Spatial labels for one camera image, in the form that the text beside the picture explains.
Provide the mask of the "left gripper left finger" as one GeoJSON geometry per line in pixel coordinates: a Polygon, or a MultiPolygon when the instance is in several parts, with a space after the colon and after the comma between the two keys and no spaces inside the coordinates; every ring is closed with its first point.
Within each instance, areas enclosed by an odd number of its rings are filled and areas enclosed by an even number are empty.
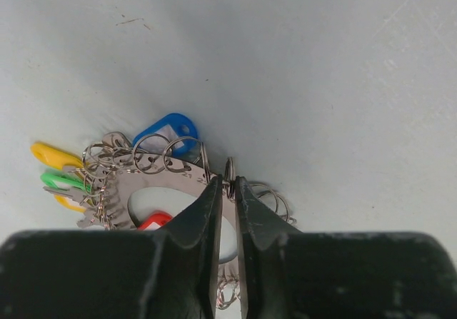
{"type": "Polygon", "coordinates": [[[140,318],[214,318],[222,219],[222,177],[162,228],[144,234],[149,248],[140,318]]]}

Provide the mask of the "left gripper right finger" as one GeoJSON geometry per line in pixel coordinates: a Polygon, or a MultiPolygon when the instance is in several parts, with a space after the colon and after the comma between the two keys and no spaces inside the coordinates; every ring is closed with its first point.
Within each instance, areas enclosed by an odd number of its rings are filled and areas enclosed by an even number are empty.
{"type": "Polygon", "coordinates": [[[293,298],[284,249],[306,234],[279,218],[243,176],[235,181],[238,269],[243,318],[306,318],[293,298]]]}

